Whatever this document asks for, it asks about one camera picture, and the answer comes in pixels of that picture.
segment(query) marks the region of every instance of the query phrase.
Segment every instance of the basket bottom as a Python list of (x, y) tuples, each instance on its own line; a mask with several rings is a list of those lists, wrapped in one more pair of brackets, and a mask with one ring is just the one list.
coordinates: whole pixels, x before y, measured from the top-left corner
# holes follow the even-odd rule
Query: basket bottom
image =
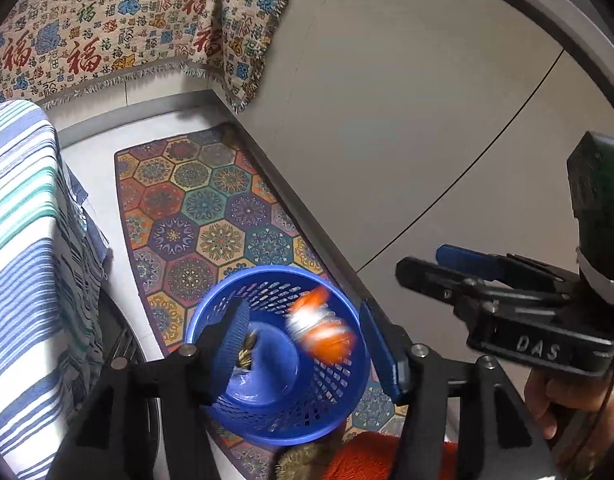
[(298, 350), (274, 325), (252, 321), (249, 330), (256, 330), (258, 336), (251, 371), (232, 376), (223, 396), (253, 406), (273, 404), (292, 390), (298, 376)]

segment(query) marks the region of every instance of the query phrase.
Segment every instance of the hexagon patterned rug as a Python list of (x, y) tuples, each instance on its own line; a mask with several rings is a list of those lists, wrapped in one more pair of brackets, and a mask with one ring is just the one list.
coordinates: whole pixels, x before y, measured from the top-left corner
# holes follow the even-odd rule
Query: hexagon patterned rug
[[(181, 344), (195, 305), (237, 270), (276, 264), (327, 276), (230, 123), (116, 153), (116, 181), (133, 275), (165, 354)], [(344, 439), (367, 430), (400, 435), (405, 413), (372, 367)], [(267, 479), (276, 449), (215, 423), (210, 430), (247, 480)]]

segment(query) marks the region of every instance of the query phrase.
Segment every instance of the black gap line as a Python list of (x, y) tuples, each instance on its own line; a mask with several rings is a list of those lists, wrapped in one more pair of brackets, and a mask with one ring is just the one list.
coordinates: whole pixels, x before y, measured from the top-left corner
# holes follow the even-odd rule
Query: black gap line
[(482, 151), (482, 153), (480, 153), (480, 155), (478, 155), (476, 157), (476, 159), (468, 165), (467, 169), (464, 170), (456, 180), (453, 181), (453, 183), (447, 188), (445, 189), (442, 194), (436, 198), (436, 200), (434, 200), (431, 205), (429, 205), (427, 207), (427, 209), (425, 209), (423, 212), (420, 213), (420, 215), (418, 215), (416, 217), (416, 219), (411, 222), (411, 224), (409, 224), (407, 227), (405, 227), (404, 229), (402, 229), (401, 232), (399, 232), (399, 234), (396, 235), (396, 237), (389, 242), (387, 245), (385, 245), (381, 250), (379, 250), (374, 256), (372, 256), (362, 267), (360, 267), (360, 269), (356, 270), (356, 272), (360, 272), (361, 270), (363, 270), (367, 265), (369, 265), (373, 260), (375, 260), (376, 258), (378, 258), (378, 256), (380, 256), (384, 251), (386, 251), (396, 240), (398, 240), (398, 238), (400, 238), (405, 232), (408, 231), (408, 229), (415, 224), (416, 222), (418, 222), (418, 220), (420, 220), (434, 205), (436, 205), (438, 202), (440, 202), (440, 199), (442, 199), (443, 196), (445, 196), (447, 193), (450, 192), (450, 190), (452, 190), (453, 186), (455, 186), (456, 184), (458, 184), (458, 181), (467, 174), (467, 172), (473, 168), (475, 166), (475, 164), (485, 155), (485, 153), (487, 153), (487, 151), (494, 145), (494, 142), (496, 142), (500, 136), (502, 134), (504, 134), (504, 132), (506, 131), (506, 129), (509, 127), (509, 125), (511, 123), (514, 122), (514, 119), (518, 116), (518, 114), (520, 114), (520, 112), (522, 112), (522, 110), (524, 109), (524, 107), (527, 105), (527, 103), (531, 100), (531, 98), (533, 97), (533, 95), (538, 91), (538, 88), (540, 88), (540, 86), (542, 86), (542, 84), (544, 83), (545, 79), (547, 78), (547, 76), (551, 73), (551, 71), (553, 70), (553, 68), (555, 67), (556, 63), (558, 62), (558, 60), (560, 59), (560, 57), (562, 56), (564, 52), (564, 49), (562, 49), (560, 51), (560, 53), (556, 56), (556, 60), (552, 63), (552, 65), (549, 67), (549, 70), (547, 70), (547, 73), (544, 75), (544, 77), (540, 80), (540, 82), (538, 83), (538, 85), (536, 86), (535, 89), (533, 89), (533, 92), (531, 94), (529, 94), (529, 97), (527, 97), (527, 99), (525, 100), (525, 102), (522, 104), (522, 106), (520, 107), (520, 109), (514, 114), (514, 116), (509, 120), (509, 122), (504, 126), (504, 128), (502, 130), (500, 130), (500, 133), (498, 133), (495, 137), (494, 140), (492, 140), (487, 147)]

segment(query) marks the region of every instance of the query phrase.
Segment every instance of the blue plastic basket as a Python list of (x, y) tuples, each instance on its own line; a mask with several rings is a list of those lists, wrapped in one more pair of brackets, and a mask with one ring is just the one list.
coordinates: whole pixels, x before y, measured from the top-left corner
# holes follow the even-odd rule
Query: blue plastic basket
[[(358, 342), (349, 359), (329, 367), (289, 338), (285, 316), (303, 293), (323, 285), (328, 306), (351, 327)], [(227, 302), (246, 298), (250, 327), (258, 332), (251, 372), (234, 375), (225, 393), (207, 408), (223, 427), (250, 442), (294, 446), (334, 430), (356, 407), (369, 374), (369, 355), (350, 301), (330, 283), (296, 267), (259, 266), (229, 276), (198, 304), (184, 340), (193, 343), (217, 322)]]

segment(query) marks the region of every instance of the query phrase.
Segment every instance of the fringe trim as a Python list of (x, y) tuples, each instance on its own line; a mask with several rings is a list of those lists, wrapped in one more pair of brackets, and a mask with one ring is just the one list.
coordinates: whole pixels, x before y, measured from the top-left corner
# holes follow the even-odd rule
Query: fringe trim
[[(273, 38), (273, 35), (276, 32), (278, 25), (280, 24), (280, 17), (282, 16), (282, 13), (288, 3), (289, 0), (278, 0), (276, 8), (274, 9), (274, 13), (269, 17), (269, 21), (264, 29), (264, 36), (268, 38)], [(222, 70), (218, 70), (213, 67), (208, 67), (202, 64), (189, 62), (188, 60), (178, 59), (154, 62), (144, 68), (137, 66), (135, 68), (127, 69), (127, 72), (123, 74), (111, 75), (105, 78), (98, 78), (97, 81), (92, 80), (91, 82), (85, 82), (82, 88), (64, 90), (60, 92), (60, 94), (56, 97), (51, 97), (45, 102), (38, 103), (38, 105), (43, 110), (50, 110), (53, 107), (67, 103), (82, 95), (93, 94), (98, 90), (109, 88), (117, 84), (123, 84), (127, 81), (134, 81), (136, 79), (152, 74), (169, 72), (171, 70), (182, 70), (185, 75), (199, 78), (208, 78), (220, 83), (220, 86), (222, 86), (222, 90), (225, 92), (225, 99), (231, 107), (231, 110), (235, 114), (239, 114), (241, 111), (247, 108), (247, 105), (258, 93), (260, 79), (263, 75), (264, 64), (266, 62), (265, 56), (270, 43), (263, 45), (262, 48), (258, 50), (256, 56), (253, 56), (251, 58), (250, 65), (252, 68), (252, 74), (249, 81), (243, 84), (243, 88), (245, 89), (245, 97), (242, 99), (235, 95), (229, 88), (227, 80), (224, 76), (224, 72)]]

